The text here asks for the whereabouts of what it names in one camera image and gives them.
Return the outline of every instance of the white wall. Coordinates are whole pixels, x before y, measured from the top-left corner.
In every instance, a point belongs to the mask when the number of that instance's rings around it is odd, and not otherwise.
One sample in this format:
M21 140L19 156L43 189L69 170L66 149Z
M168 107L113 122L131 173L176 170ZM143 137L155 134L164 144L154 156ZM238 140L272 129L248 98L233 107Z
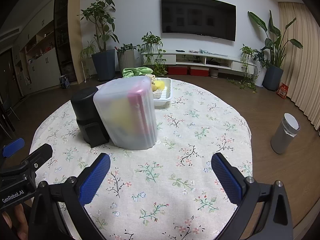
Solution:
M95 0L81 0L80 8L85 9ZM162 38L164 49L204 49L212 53L239 57L239 49L244 43L255 49L264 46L265 33L261 28L252 24L247 11L252 11L262 18L266 24L269 20L269 10L273 13L273 22L279 27L279 8L278 3L273 0L220 0L236 5L236 41L224 39L213 39L211 37L181 33L161 33L161 0L113 0L116 5L116 12L113 14L115 19L115 33L119 38L120 44L132 43L141 44L141 37L147 31L159 35ZM94 24L81 21L82 42L93 40L95 32ZM113 41L108 42L108 48L119 46Z

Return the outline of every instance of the green cloth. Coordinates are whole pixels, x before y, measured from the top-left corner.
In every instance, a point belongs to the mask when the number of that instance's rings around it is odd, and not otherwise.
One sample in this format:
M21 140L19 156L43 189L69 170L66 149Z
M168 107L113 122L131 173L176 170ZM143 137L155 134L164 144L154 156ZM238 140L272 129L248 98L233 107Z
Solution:
M153 70L148 67L137 67L137 68L124 68L122 71L123 77L133 77L133 76L142 76L146 74L151 74Z

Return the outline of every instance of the black cylinder container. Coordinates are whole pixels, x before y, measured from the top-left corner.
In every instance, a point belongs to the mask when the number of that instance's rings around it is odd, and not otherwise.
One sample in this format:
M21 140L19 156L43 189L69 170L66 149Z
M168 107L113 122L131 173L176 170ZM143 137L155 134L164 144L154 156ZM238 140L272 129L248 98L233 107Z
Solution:
M97 91L96 87L81 89L70 100L83 139L91 147L107 143L110 139L93 102Z

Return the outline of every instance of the beige cloth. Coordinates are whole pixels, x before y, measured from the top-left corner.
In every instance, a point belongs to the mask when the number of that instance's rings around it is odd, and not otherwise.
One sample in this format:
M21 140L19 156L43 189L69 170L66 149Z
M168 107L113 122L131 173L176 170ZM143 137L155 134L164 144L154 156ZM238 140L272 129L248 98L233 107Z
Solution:
M31 152L44 143L53 149L52 158L36 172L37 184L64 182L101 152L109 154L111 168L85 206L108 240L212 240L236 208L212 171L212 154L221 152L245 177L252 176L245 119L200 87L177 80L172 85L170 106L156 109L157 142L150 149L129 151L112 142L90 148L70 101L35 133ZM71 234L79 239L66 207L60 207Z
M320 28L302 3L280 2L280 30L297 18L285 33L284 41L295 38L298 49L287 43L281 82L289 86L287 96L303 111L315 129L320 127Z

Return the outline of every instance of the curtain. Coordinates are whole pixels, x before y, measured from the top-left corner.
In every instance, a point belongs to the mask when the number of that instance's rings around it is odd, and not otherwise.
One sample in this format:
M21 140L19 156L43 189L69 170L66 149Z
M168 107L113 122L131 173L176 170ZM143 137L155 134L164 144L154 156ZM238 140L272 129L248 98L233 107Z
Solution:
M298 49L287 43L281 82L289 86L287 96L303 111L315 129L320 127L320 28L302 3L280 2L280 30L295 17L284 41L295 38L303 45Z

